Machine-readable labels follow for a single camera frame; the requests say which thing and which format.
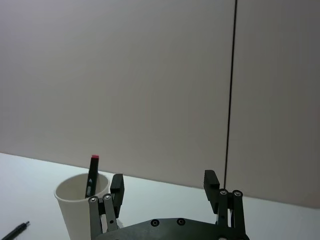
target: black marker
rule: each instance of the black marker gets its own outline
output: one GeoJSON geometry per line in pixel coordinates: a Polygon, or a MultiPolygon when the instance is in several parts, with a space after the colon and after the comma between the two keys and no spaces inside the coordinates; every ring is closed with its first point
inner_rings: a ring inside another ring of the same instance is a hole
{"type": "Polygon", "coordinates": [[[7,236],[2,238],[2,240],[13,240],[13,239],[15,239],[20,233],[22,233],[24,230],[26,230],[28,225],[29,225],[29,221],[27,221],[26,223],[20,224],[15,229],[13,229],[7,236]]]}
{"type": "Polygon", "coordinates": [[[90,162],[90,169],[88,174],[88,180],[85,188],[85,198],[90,198],[96,194],[96,186],[98,180],[98,164],[99,155],[92,155],[90,162]]]}

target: marker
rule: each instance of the marker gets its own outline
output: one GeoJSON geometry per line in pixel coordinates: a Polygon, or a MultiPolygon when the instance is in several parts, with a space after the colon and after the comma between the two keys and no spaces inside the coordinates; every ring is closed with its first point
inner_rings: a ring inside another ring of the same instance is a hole
{"type": "Polygon", "coordinates": [[[28,225],[29,225],[29,221],[27,221],[26,223],[20,224],[15,229],[13,229],[7,236],[2,238],[2,240],[13,240],[13,239],[15,239],[20,233],[22,233],[24,230],[26,230],[28,225]]]}
{"type": "Polygon", "coordinates": [[[88,180],[85,188],[85,198],[90,198],[96,194],[96,186],[98,180],[98,164],[99,155],[92,155],[90,162],[90,169],[88,174],[88,180]]]}

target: black line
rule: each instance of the black line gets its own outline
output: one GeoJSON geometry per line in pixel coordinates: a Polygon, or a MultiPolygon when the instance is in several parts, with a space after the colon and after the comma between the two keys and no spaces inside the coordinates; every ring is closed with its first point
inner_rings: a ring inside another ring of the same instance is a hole
{"type": "Polygon", "coordinates": [[[229,89],[228,126],[227,126],[227,132],[226,132],[226,150],[225,150],[225,166],[224,166],[224,183],[223,183],[223,188],[226,188],[226,183],[227,183],[227,166],[228,166],[228,152],[229,152],[230,115],[231,115],[231,99],[232,99],[232,82],[233,82],[233,77],[234,77],[234,58],[235,58],[235,38],[236,38],[237,6],[238,6],[238,0],[235,0],[235,2],[234,2],[234,16],[233,16],[233,36],[232,36],[232,53],[231,53],[231,73],[230,73],[230,89],[229,89]]]}

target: white table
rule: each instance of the white table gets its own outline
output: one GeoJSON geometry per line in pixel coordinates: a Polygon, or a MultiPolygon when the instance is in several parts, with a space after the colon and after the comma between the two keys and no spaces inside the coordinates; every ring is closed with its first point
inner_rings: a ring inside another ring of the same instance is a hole
{"type": "MultiPolygon", "coordinates": [[[[30,221],[17,239],[69,239],[53,192],[66,178],[87,172],[85,168],[0,153],[0,238],[30,221]]],[[[100,173],[112,179],[112,173],[100,173]]],[[[216,221],[203,189],[130,176],[124,176],[124,185],[119,217],[124,226],[154,218],[216,221]]],[[[318,239],[318,210],[248,197],[244,197],[243,204],[251,240],[318,239]]]]}

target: white paper cup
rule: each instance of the white paper cup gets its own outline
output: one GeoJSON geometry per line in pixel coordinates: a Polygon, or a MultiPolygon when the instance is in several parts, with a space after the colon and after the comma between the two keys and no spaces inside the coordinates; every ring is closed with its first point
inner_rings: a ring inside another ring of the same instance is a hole
{"type": "MultiPolygon", "coordinates": [[[[88,174],[80,174],[64,180],[54,191],[58,200],[70,240],[91,240],[88,198],[85,198],[88,174]]],[[[110,181],[99,174],[96,196],[101,198],[110,191],[110,181]]]]}

